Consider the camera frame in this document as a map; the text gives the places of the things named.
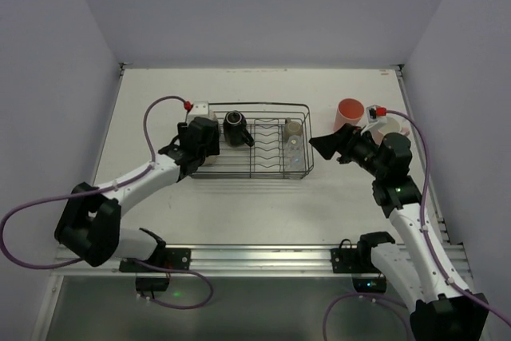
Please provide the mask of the cream cup brown band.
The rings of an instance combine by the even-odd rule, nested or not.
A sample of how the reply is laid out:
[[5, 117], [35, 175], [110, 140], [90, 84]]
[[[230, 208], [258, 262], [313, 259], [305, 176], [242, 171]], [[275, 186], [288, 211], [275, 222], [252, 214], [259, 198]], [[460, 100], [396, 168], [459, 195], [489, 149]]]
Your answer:
[[203, 166], [213, 165], [217, 160], [217, 155], [211, 155], [205, 158]]

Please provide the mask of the salmon pink plastic cup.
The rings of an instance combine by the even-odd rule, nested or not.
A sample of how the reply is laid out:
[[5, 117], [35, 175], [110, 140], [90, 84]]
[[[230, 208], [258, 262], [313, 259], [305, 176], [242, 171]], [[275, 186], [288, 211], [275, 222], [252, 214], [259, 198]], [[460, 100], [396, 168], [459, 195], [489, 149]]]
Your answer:
[[359, 100], [354, 98], [342, 99], [336, 110], [334, 131], [341, 129], [345, 124], [357, 125], [364, 113], [364, 106]]

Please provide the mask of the beige tall cup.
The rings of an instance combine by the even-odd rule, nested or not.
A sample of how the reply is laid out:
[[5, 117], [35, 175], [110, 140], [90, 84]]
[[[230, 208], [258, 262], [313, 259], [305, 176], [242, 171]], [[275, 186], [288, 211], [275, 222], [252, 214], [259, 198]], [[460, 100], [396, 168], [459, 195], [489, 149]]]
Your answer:
[[214, 112], [214, 111], [210, 111], [210, 112], [208, 113], [208, 119], [209, 119], [209, 120], [211, 120], [211, 121], [213, 121], [216, 125], [218, 125], [218, 124], [219, 124], [219, 122], [218, 122], [218, 117], [217, 117], [217, 115], [215, 114], [215, 112]]

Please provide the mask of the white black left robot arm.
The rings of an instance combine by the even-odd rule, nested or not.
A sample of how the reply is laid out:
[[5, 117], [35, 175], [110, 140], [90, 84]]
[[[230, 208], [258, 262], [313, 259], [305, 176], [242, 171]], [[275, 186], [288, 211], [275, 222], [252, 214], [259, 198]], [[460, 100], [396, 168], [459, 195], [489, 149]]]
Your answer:
[[151, 152], [151, 160], [117, 180], [77, 185], [54, 232], [55, 240], [92, 267], [114, 257], [156, 259], [166, 243], [148, 229], [121, 227], [129, 210], [155, 192], [192, 175], [220, 153], [217, 121], [196, 117], [178, 125], [177, 142]]

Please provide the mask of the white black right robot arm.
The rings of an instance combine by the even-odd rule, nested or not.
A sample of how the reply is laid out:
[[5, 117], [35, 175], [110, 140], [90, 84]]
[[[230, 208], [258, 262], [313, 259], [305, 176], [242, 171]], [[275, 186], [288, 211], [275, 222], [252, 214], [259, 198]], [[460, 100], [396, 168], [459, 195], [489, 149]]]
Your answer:
[[378, 269], [400, 295], [410, 313], [417, 340], [478, 340], [488, 309], [485, 296], [473, 294], [456, 271], [421, 206], [423, 195], [409, 174], [410, 140], [389, 133], [376, 144], [370, 133], [345, 124], [336, 133], [309, 140], [326, 160], [356, 163], [374, 177], [373, 197], [396, 229], [409, 254], [385, 232], [362, 237], [357, 245], [361, 262]]

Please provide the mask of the pink faceted mug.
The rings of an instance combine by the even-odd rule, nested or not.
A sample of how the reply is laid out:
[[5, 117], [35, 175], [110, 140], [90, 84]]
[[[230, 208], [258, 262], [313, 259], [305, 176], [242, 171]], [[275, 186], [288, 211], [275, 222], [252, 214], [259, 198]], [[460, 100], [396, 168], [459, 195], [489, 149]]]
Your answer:
[[387, 117], [386, 123], [378, 128], [377, 132], [381, 137], [388, 133], [400, 133], [405, 137], [410, 135], [410, 130], [400, 121], [393, 117]]

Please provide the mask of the black mug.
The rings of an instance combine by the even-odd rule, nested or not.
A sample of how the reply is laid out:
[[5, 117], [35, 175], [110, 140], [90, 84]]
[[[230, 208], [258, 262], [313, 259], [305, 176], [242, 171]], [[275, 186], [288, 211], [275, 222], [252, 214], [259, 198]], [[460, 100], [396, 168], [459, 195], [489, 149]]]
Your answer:
[[237, 110], [232, 110], [225, 115], [223, 130], [224, 140], [231, 147], [240, 147], [241, 145], [253, 147], [255, 144], [253, 136], [248, 132], [245, 116]]

